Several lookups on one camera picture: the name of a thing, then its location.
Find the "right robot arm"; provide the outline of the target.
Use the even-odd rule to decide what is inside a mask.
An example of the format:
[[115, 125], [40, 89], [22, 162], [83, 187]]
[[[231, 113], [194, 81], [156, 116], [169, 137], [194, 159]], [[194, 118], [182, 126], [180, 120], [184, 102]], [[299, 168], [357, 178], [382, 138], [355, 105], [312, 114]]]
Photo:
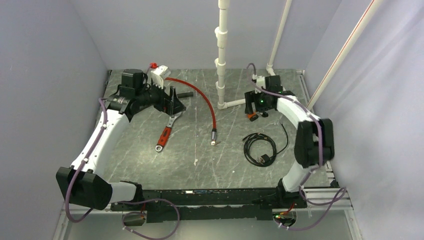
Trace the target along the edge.
[[276, 203], [287, 208], [295, 201], [306, 180], [325, 162], [334, 158], [333, 123], [308, 110], [294, 93], [285, 90], [278, 75], [248, 78], [254, 90], [245, 92], [245, 114], [275, 110], [286, 117], [296, 129], [294, 157], [289, 172], [281, 179], [282, 190], [275, 194]]

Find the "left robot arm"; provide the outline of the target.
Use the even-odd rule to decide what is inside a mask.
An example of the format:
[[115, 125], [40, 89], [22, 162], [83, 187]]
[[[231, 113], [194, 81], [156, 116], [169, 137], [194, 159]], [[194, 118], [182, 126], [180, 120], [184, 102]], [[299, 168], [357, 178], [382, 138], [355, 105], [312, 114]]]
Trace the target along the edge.
[[125, 69], [115, 93], [99, 100], [100, 120], [87, 144], [69, 167], [60, 167], [56, 173], [67, 205], [96, 210], [119, 202], [124, 202], [131, 210], [143, 205], [141, 184], [131, 181], [109, 183], [103, 174], [119, 138], [135, 115], [149, 107], [169, 116], [186, 110], [176, 89], [164, 86], [169, 75], [170, 70], [165, 65], [150, 68], [149, 72]]

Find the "orange padlock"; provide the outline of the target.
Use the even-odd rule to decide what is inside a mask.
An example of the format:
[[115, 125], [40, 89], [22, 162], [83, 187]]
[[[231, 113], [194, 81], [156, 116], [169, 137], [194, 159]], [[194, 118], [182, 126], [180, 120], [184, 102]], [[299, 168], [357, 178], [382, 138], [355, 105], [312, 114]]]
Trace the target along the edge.
[[253, 122], [259, 118], [259, 116], [256, 113], [247, 114], [246, 115], [249, 121]]

